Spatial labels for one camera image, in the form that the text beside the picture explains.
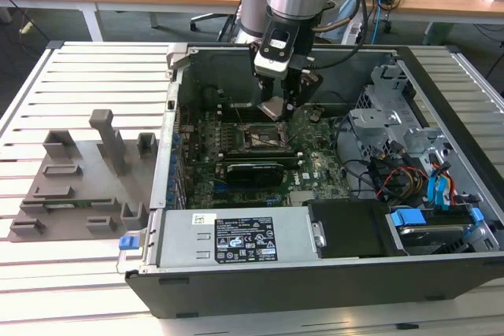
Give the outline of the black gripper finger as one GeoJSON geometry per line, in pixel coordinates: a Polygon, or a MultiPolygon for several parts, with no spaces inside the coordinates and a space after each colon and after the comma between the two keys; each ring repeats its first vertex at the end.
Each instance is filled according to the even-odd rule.
{"type": "Polygon", "coordinates": [[[258,74],[258,85],[261,90],[260,99],[268,101],[273,96],[274,79],[269,76],[258,74]]]}
{"type": "Polygon", "coordinates": [[[311,70],[290,69],[281,81],[283,89],[283,116],[291,116],[300,106],[306,104],[323,83],[323,76],[311,70]]]}

